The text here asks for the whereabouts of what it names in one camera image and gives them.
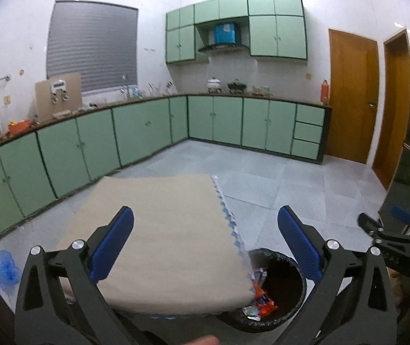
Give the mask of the blue plastic bag on floor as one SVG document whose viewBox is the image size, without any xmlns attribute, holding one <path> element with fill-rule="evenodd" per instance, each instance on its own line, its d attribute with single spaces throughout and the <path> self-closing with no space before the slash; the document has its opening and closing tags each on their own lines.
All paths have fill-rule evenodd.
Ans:
<svg viewBox="0 0 410 345">
<path fill-rule="evenodd" d="M 0 250 L 0 287 L 9 292 L 19 284 L 22 271 L 16 266 L 13 256 L 8 250 Z"/>
</svg>

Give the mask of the black wok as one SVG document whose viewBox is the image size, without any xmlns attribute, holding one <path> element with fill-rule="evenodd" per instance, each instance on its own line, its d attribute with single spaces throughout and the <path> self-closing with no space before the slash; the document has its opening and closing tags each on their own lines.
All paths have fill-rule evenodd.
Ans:
<svg viewBox="0 0 410 345">
<path fill-rule="evenodd" d="M 228 87 L 228 92 L 234 93 L 234 94 L 244 94 L 244 92 L 247 89 L 247 85 L 240 82 L 238 79 L 236 79 L 235 81 L 231 83 L 228 83 L 227 87 Z"/>
</svg>

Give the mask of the green lower kitchen cabinets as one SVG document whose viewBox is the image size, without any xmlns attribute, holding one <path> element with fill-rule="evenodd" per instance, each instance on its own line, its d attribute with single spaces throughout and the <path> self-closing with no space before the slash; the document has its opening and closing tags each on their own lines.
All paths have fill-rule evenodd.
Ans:
<svg viewBox="0 0 410 345">
<path fill-rule="evenodd" d="M 321 163 L 328 106 L 176 95 L 95 109 L 0 142 L 0 236 L 105 175 L 187 139 Z"/>
</svg>

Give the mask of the brown wooden door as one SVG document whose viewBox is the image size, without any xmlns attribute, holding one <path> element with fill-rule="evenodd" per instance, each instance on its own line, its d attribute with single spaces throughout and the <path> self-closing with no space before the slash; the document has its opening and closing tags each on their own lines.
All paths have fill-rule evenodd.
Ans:
<svg viewBox="0 0 410 345">
<path fill-rule="evenodd" d="M 409 123 L 410 47 L 406 30 L 384 42 L 384 60 L 384 111 L 372 169 L 382 186 L 389 189 Z"/>
<path fill-rule="evenodd" d="M 377 42 L 329 30 L 332 108 L 327 154 L 366 163 L 373 138 L 379 97 Z"/>
</svg>

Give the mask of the orange plastic basin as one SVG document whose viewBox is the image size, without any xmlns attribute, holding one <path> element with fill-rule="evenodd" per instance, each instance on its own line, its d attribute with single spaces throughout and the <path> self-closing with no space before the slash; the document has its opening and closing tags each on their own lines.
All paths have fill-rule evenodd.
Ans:
<svg viewBox="0 0 410 345">
<path fill-rule="evenodd" d="M 31 121 L 27 119 L 23 119 L 19 122 L 10 122 L 8 125 L 8 133 L 11 135 L 18 135 L 25 132 L 31 126 Z"/>
</svg>

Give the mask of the black trash bin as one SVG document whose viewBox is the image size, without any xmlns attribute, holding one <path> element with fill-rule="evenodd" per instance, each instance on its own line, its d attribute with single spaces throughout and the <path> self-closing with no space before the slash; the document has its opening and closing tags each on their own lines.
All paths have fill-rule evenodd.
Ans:
<svg viewBox="0 0 410 345">
<path fill-rule="evenodd" d="M 245 333 L 272 331 L 292 318 L 306 297 L 306 278 L 296 260 L 281 252 L 258 248 L 249 252 L 252 266 L 267 271 L 262 289 L 277 308 L 259 321 L 250 319 L 242 309 L 225 312 L 217 318 Z"/>
</svg>

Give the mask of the orange thermos bottle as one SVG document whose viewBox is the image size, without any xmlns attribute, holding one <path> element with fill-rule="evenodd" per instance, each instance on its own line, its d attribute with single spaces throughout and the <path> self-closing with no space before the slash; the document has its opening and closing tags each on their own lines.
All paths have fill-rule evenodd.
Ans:
<svg viewBox="0 0 410 345">
<path fill-rule="evenodd" d="M 329 103 L 329 92 L 330 85 L 326 80 L 324 80 L 320 88 L 320 102 L 324 105 Z"/>
</svg>

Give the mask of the blue range hood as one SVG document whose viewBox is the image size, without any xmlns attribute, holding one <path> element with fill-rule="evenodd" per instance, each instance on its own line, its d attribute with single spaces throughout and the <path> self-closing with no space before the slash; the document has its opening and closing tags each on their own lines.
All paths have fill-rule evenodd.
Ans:
<svg viewBox="0 0 410 345">
<path fill-rule="evenodd" d="M 212 27 L 200 26 L 198 36 L 200 37 L 198 44 L 200 53 L 249 50 L 249 45 L 242 35 L 241 26 L 235 22 L 217 23 Z"/>
</svg>

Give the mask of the green upper wall cabinets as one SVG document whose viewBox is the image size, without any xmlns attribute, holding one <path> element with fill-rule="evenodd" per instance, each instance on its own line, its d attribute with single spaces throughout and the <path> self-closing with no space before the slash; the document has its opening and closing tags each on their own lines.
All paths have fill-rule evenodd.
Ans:
<svg viewBox="0 0 410 345">
<path fill-rule="evenodd" d="M 208 0 L 166 13 L 167 64 L 207 61 L 198 52 L 200 26 L 235 22 L 256 58 L 308 59 L 302 0 Z"/>
</svg>

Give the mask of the brown cardboard box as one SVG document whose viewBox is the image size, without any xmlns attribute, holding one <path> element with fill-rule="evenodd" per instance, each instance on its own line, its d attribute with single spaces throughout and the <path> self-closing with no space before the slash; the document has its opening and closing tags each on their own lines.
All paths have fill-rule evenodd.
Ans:
<svg viewBox="0 0 410 345">
<path fill-rule="evenodd" d="M 36 117 L 39 122 L 55 114 L 75 111 L 82 106 L 82 79 L 78 73 L 64 74 L 35 85 Z"/>
</svg>

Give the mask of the chrome sink faucet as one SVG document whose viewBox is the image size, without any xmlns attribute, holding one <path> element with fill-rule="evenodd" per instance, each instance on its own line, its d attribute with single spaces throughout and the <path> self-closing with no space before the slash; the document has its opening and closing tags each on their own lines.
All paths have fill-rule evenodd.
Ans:
<svg viewBox="0 0 410 345">
<path fill-rule="evenodd" d="M 123 98 L 129 98 L 129 84 L 128 84 L 128 76 L 126 74 L 122 75 L 122 85 L 121 85 L 121 93 Z"/>
</svg>

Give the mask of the white cooking pot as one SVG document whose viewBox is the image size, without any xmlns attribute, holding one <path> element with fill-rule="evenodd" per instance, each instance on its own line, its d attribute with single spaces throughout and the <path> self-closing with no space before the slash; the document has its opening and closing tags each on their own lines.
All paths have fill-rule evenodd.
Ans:
<svg viewBox="0 0 410 345">
<path fill-rule="evenodd" d="M 221 82 L 219 79 L 215 77 L 207 80 L 206 87 L 209 93 L 221 93 L 222 92 Z"/>
</svg>

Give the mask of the beige tablecloth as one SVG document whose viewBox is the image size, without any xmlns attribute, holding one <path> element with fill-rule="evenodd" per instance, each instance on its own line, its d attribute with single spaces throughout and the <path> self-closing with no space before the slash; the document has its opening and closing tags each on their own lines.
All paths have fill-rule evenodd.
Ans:
<svg viewBox="0 0 410 345">
<path fill-rule="evenodd" d="M 89 238 L 123 206 L 132 209 L 134 228 L 98 283 L 109 306 L 181 316 L 227 312 L 252 301 L 249 255 L 209 175 L 102 178 L 58 247 Z"/>
</svg>

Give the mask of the grey window blind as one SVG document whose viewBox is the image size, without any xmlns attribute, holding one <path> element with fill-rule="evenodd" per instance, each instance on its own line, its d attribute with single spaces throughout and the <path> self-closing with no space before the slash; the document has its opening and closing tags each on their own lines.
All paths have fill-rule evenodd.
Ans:
<svg viewBox="0 0 410 345">
<path fill-rule="evenodd" d="M 49 21 L 47 77 L 78 73 L 83 92 L 136 85 L 138 22 L 136 8 L 57 0 Z"/>
</svg>

